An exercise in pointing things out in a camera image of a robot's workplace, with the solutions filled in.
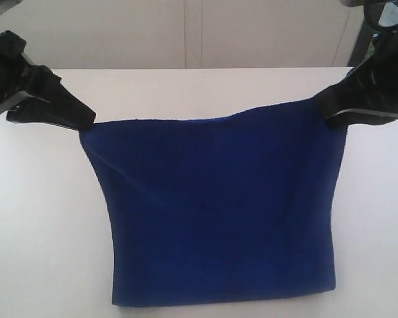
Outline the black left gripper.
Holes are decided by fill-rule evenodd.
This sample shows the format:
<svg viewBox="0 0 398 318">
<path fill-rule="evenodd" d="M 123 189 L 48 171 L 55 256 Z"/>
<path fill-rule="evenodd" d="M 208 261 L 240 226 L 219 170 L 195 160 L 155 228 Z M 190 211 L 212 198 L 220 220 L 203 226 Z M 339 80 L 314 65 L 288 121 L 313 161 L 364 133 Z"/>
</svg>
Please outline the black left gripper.
<svg viewBox="0 0 398 318">
<path fill-rule="evenodd" d="M 8 111 L 6 120 L 18 124 L 44 123 L 75 131 L 92 127 L 96 113 L 46 66 L 32 68 L 31 97 L 27 92 L 31 62 L 24 53 L 26 45 L 9 30 L 0 34 L 0 114 Z"/>
</svg>

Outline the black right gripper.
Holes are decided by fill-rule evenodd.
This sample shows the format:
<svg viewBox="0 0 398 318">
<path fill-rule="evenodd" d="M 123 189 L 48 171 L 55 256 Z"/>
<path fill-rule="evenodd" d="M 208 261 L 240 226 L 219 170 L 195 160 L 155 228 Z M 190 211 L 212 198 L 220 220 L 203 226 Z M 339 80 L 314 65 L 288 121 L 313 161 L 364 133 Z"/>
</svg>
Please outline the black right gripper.
<svg viewBox="0 0 398 318">
<path fill-rule="evenodd" d="M 380 34 L 369 58 L 313 99 L 333 129 L 398 119 L 398 32 Z"/>
</svg>

